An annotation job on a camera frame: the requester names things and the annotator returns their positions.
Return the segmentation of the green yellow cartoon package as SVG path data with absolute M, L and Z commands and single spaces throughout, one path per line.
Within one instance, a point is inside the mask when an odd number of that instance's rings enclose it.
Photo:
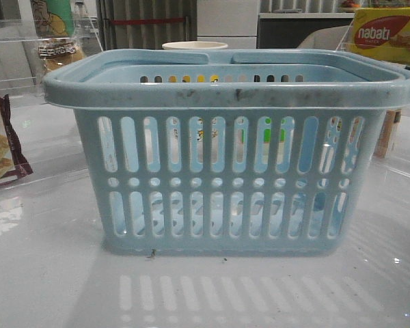
M 68 0 L 32 0 L 30 3 L 38 36 L 50 38 L 73 35 L 74 22 Z

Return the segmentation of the light blue plastic basket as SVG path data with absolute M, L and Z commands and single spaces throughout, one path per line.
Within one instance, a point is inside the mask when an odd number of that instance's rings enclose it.
M 343 51 L 105 51 L 48 73 L 74 111 L 106 243 L 328 254 L 410 70 Z

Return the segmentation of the beige carton box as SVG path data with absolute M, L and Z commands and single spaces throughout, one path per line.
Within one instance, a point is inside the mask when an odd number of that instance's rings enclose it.
M 381 132 L 374 150 L 375 157 L 382 159 L 393 152 L 401 116 L 401 109 L 386 111 Z

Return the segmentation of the clear acrylic shelf left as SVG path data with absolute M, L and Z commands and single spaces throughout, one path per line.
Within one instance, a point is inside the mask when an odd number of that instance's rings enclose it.
M 98 30 L 88 17 L 74 24 L 71 37 L 50 38 L 76 38 L 86 57 L 103 50 Z M 37 44 L 45 39 L 49 38 L 37 35 L 33 21 L 0 20 L 0 96 L 42 96 L 42 80 L 47 73 L 38 57 Z

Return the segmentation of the white cabinet background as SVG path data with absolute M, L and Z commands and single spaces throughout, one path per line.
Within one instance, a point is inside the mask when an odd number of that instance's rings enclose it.
M 255 49 L 259 13 L 259 1 L 198 1 L 197 39 L 226 43 L 230 49 Z

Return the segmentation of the packaged bread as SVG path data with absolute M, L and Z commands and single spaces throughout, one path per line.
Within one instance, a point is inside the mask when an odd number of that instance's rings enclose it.
M 86 57 L 76 38 L 49 38 L 37 44 L 45 73 L 57 70 Z

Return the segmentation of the clear acrylic stand right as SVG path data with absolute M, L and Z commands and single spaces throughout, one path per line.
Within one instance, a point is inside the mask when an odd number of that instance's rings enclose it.
M 344 33 L 336 46 L 337 51 L 349 51 L 349 45 L 351 44 L 351 29 L 352 27 L 350 25 L 344 26 Z M 410 64 L 401 64 L 392 61 L 390 63 L 397 65 L 398 67 L 405 68 L 406 70 L 410 70 Z

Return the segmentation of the white paper cup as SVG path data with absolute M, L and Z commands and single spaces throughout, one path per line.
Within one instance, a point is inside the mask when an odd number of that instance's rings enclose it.
M 184 41 L 184 42 L 167 42 L 162 44 L 164 50 L 217 50 L 226 49 L 228 45 L 223 42 L 207 41 Z

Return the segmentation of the brown cracker snack bag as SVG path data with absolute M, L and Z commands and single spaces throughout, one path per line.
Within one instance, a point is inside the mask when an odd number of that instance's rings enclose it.
M 33 174 L 11 123 L 9 96 L 0 96 L 0 185 Z

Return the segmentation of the yellow nabati wafer box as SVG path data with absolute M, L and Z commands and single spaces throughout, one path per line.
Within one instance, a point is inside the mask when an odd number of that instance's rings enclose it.
M 362 8 L 355 12 L 345 49 L 410 66 L 410 8 Z

